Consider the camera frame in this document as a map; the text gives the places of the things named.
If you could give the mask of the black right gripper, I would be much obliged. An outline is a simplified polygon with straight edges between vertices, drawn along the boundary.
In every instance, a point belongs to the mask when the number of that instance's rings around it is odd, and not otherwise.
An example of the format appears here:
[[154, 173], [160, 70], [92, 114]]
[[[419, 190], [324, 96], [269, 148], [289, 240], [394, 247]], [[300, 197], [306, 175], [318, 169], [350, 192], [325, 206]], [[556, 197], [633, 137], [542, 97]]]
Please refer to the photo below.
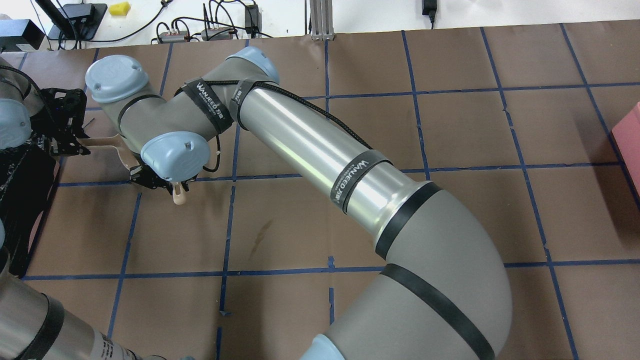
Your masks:
[[169, 180], [160, 178], [148, 165], [138, 165], [131, 168], [129, 170], [129, 180], [131, 183], [147, 189], [165, 189], [168, 193], [174, 193], [174, 185]]

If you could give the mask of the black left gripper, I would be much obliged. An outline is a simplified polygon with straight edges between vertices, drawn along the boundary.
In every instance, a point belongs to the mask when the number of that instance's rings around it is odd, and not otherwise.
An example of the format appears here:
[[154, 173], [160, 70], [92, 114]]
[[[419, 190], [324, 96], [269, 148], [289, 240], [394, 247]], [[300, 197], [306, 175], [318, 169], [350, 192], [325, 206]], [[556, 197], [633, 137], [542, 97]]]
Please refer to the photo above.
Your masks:
[[48, 153], [54, 157], [90, 155], [79, 141], [89, 139], [83, 129], [86, 93], [80, 88], [44, 88], [39, 95], [43, 107], [32, 117], [32, 130], [44, 137]]

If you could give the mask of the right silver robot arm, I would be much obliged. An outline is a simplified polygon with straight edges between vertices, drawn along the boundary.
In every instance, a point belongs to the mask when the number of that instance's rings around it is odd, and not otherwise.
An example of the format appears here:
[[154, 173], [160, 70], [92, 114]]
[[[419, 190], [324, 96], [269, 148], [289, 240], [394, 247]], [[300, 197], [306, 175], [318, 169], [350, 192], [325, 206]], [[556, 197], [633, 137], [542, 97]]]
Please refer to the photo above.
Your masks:
[[108, 55], [87, 89], [144, 168], [170, 187], [210, 159], [208, 141], [233, 124], [301, 178], [265, 184], [310, 224], [327, 198], [373, 237], [381, 273], [302, 355], [304, 360], [494, 360], [509, 336], [510, 283], [494, 242], [454, 195], [416, 181], [338, 121], [279, 85], [256, 47], [180, 86], [170, 100], [142, 64]]

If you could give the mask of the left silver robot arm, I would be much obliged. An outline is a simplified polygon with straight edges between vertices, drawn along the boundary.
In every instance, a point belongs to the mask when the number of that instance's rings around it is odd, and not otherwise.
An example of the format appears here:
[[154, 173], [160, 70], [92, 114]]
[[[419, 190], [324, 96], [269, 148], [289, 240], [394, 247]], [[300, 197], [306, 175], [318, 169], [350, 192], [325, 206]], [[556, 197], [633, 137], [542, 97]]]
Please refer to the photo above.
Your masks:
[[89, 155], [82, 89], [37, 86], [1, 60], [1, 358], [137, 360], [21, 276], [54, 184], [57, 155]]

